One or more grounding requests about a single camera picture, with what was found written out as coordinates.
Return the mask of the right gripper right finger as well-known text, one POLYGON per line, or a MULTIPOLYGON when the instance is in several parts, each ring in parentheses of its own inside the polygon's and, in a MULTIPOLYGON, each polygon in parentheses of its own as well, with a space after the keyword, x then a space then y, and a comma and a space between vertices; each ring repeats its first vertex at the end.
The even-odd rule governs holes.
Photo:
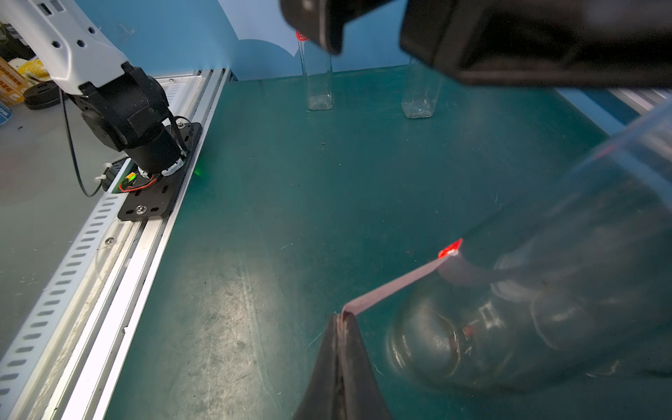
POLYGON ((347 419, 392 419, 355 315, 342 316, 342 371, 347 419))

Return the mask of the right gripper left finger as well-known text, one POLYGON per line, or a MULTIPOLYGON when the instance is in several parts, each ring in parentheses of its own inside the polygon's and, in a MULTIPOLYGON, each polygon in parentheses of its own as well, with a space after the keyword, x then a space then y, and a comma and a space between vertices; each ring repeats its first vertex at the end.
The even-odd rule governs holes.
POLYGON ((293 414, 293 419, 344 418, 343 380, 339 361, 339 321, 338 315, 332 315, 327 321, 310 381, 299 407, 293 414))

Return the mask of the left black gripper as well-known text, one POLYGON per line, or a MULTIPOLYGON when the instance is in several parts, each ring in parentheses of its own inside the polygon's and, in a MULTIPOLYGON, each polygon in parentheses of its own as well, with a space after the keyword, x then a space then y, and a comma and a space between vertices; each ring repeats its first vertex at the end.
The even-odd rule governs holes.
POLYGON ((410 1, 399 46, 474 86, 667 89, 668 1, 410 1))

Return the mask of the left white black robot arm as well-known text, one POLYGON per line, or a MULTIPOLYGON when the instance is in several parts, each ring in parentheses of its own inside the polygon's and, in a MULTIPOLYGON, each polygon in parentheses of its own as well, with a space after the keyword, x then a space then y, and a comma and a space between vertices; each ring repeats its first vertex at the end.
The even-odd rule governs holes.
MULTIPOLYGON (((4 1, 2 11, 75 101, 100 141, 153 187, 192 152, 159 83, 134 66, 73 1, 4 1)), ((668 1, 410 1, 401 49, 481 86, 667 88, 668 1)))

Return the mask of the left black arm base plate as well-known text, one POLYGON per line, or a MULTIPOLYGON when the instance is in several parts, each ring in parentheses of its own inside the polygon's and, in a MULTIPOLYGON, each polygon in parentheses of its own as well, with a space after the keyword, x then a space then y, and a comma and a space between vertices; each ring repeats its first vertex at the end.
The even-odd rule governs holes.
POLYGON ((196 146, 201 142, 203 130, 200 123, 188 122, 185 118, 178 119, 178 127, 189 152, 185 164, 168 177, 157 176, 149 187, 140 189, 148 180, 142 181, 138 187, 131 187, 117 214, 122 222, 158 220, 173 212, 181 187, 187 179, 187 170, 194 161, 196 146))

